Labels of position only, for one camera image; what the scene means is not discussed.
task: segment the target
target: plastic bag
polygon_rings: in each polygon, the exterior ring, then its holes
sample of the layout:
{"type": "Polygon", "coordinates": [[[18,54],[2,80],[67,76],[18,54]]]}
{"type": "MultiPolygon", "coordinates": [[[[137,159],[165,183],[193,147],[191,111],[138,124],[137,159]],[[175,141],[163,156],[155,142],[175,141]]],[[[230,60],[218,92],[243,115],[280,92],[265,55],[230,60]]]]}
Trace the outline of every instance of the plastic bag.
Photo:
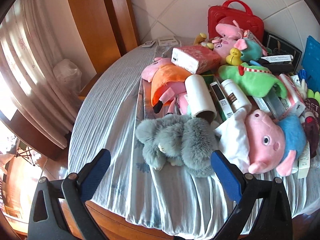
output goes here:
{"type": "Polygon", "coordinates": [[[54,66],[53,75],[58,83],[70,93],[78,96],[81,91],[81,71],[69,59],[64,59],[54,66]]]}

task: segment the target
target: red case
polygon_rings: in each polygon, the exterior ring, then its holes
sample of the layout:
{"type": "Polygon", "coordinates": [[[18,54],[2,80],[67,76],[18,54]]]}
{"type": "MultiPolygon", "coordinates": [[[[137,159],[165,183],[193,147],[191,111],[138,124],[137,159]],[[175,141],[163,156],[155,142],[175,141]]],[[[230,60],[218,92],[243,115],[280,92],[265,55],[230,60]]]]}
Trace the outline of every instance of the red case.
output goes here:
{"type": "Polygon", "coordinates": [[[249,6],[240,0],[227,0],[222,6],[212,6],[208,11],[208,33],[209,38],[220,36],[216,32],[216,26],[218,23],[232,24],[232,21],[236,20],[240,28],[243,30],[250,30],[257,39],[262,42],[264,24],[263,21],[253,15],[249,6]],[[229,8],[229,4],[232,2],[238,2],[243,5],[245,12],[237,9],[229,8]]]}

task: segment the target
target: brown label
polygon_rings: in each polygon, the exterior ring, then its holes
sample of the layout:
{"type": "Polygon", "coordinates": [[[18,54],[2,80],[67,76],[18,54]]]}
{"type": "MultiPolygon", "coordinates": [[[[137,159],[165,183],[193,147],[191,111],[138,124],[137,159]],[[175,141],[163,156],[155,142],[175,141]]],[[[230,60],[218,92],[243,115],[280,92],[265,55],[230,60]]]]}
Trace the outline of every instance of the brown label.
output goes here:
{"type": "Polygon", "coordinates": [[[230,105],[237,100],[236,96],[233,93],[231,93],[227,99],[230,105]]]}

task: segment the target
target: green dinosaur plush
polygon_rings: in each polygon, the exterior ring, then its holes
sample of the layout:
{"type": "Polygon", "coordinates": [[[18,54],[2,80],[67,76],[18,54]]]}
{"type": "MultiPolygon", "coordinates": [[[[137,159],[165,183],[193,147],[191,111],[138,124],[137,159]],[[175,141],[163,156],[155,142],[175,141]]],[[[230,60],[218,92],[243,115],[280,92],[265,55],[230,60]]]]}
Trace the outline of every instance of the green dinosaur plush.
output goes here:
{"type": "Polygon", "coordinates": [[[223,65],[218,73],[223,80],[232,79],[247,96],[263,98],[274,87],[279,97],[287,97],[284,84],[266,67],[249,66],[247,63],[242,63],[240,66],[223,65]]]}

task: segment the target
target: gray fluffy plush toy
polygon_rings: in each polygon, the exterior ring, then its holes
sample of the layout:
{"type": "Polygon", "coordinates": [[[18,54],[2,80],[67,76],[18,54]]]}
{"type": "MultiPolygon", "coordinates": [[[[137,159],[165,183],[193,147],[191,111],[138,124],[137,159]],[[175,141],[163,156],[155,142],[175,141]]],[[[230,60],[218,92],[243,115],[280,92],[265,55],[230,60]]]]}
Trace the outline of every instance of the gray fluffy plush toy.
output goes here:
{"type": "Polygon", "coordinates": [[[196,177],[213,174],[210,156],[218,144],[213,128],[202,118],[168,114],[144,120],[136,129],[136,137],[144,144],[145,162],[157,171],[168,161],[173,166],[185,165],[196,177]]]}

